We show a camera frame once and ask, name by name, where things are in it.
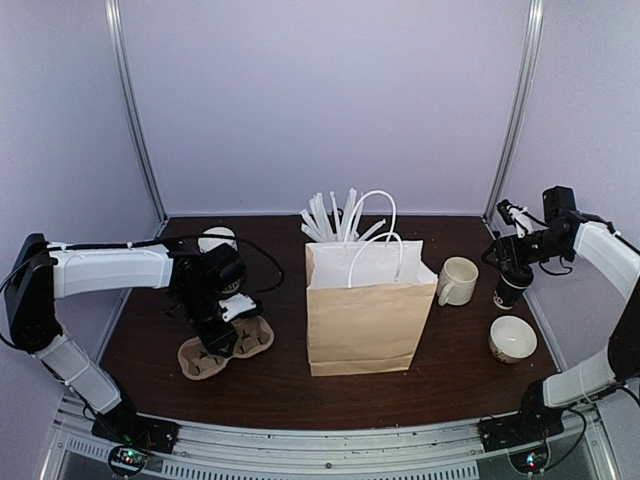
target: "robotic arm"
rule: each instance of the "robotic arm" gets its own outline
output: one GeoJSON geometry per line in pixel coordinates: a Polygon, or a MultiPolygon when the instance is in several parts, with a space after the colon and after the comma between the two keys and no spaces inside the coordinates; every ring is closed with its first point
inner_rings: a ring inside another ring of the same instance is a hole
{"type": "MultiPolygon", "coordinates": [[[[564,410],[581,399],[610,394],[640,376],[640,252],[610,222],[578,212],[570,188],[547,190],[543,199],[546,229],[498,238],[483,255],[485,263],[502,273],[494,294],[496,304],[505,308],[497,300],[505,274],[511,278],[513,272],[530,271],[531,263],[544,263],[553,257],[573,261],[576,256],[594,265],[627,303],[605,348],[565,372],[531,384],[517,414],[480,422],[488,451],[539,440],[541,431],[561,433],[564,410]]],[[[498,211],[509,219],[507,224],[514,224],[516,217],[512,214],[520,214],[522,209],[507,206],[513,207],[508,201],[501,202],[498,211]]]]}
{"type": "Polygon", "coordinates": [[[58,323],[54,302],[82,292],[167,288],[182,304],[207,351],[230,356],[231,322],[260,313],[239,293],[246,267],[229,243],[201,253],[183,240],[126,245],[65,245],[27,237],[5,290],[14,346],[41,360],[96,416],[93,433],[141,449],[171,452],[177,425],[137,415],[124,389],[58,323]]]}

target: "metal base plate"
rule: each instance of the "metal base plate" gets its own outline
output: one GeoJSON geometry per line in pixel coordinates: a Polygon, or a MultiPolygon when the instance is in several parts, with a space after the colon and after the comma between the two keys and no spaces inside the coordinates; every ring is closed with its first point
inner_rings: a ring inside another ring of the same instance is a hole
{"type": "Polygon", "coordinates": [[[535,443],[564,432],[562,420],[546,422],[544,426],[524,423],[520,415],[491,418],[478,423],[485,452],[535,443]]]}
{"type": "MultiPolygon", "coordinates": [[[[133,446],[141,451],[151,450],[158,453],[173,453],[173,446],[178,438],[178,424],[168,420],[157,418],[141,417],[136,419],[137,427],[141,431],[149,432],[146,437],[133,442],[133,446]]],[[[106,430],[100,422],[94,422],[91,428],[94,437],[104,438],[113,441],[113,434],[106,430]]]]}

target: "wooden table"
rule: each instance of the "wooden table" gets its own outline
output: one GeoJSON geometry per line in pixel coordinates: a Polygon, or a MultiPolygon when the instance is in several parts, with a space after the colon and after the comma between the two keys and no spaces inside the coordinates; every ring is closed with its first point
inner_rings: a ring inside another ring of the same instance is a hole
{"type": "MultiPolygon", "coordinates": [[[[367,228],[374,219],[363,218],[367,228]]],[[[525,387],[555,373],[549,351],[524,303],[513,314],[538,333],[526,361],[504,365],[490,354],[491,322],[502,314],[492,301],[498,272],[481,264],[491,238],[479,218],[400,217],[406,240],[424,240],[423,259],[439,272],[454,255],[472,259],[480,278],[471,302],[441,308],[434,301],[407,372],[321,377],[309,374],[306,351],[304,244],[298,216],[172,219],[165,235],[200,233],[224,224],[258,242],[286,271],[286,282],[265,294],[263,316],[274,345],[248,360],[231,360],[201,382],[181,373],[176,352],[190,327],[164,316],[163,291],[133,292],[102,365],[131,394],[143,413],[238,427],[351,429],[409,426],[517,410],[525,387]]],[[[277,280],[273,267],[249,247],[240,251],[249,269],[247,290],[277,280]]]]}

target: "bowl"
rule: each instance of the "bowl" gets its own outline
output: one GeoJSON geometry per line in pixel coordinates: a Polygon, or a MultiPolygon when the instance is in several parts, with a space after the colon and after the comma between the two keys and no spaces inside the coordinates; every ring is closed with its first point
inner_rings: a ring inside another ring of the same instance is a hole
{"type": "Polygon", "coordinates": [[[536,332],[527,322],[512,315],[496,319],[489,332],[489,348],[502,363],[518,363],[536,351],[536,332]]]}

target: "white wall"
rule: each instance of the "white wall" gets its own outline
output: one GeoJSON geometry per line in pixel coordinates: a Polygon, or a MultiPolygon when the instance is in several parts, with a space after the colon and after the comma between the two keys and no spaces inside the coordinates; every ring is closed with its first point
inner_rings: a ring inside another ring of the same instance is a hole
{"type": "Polygon", "coordinates": [[[346,196],[355,186],[393,192],[404,213],[481,213],[528,9],[508,0],[123,2],[167,211],[297,213],[317,191],[346,196]]]}
{"type": "MultiPolygon", "coordinates": [[[[102,0],[0,1],[0,271],[25,236],[67,242],[150,237],[102,0]]],[[[58,302],[95,355],[119,292],[58,302]]],[[[4,306],[0,328],[7,331],[4,306]]],[[[61,389],[0,345],[0,477],[35,478],[61,389]]]]}
{"type": "MultiPolygon", "coordinates": [[[[540,56],[504,195],[542,215],[542,191],[574,188],[580,210],[640,245],[640,3],[547,2],[540,56]]],[[[536,267],[531,287],[573,366],[601,349],[624,302],[577,261],[569,277],[536,267]]],[[[624,478],[638,477],[640,412],[618,393],[603,407],[624,478]]]]}

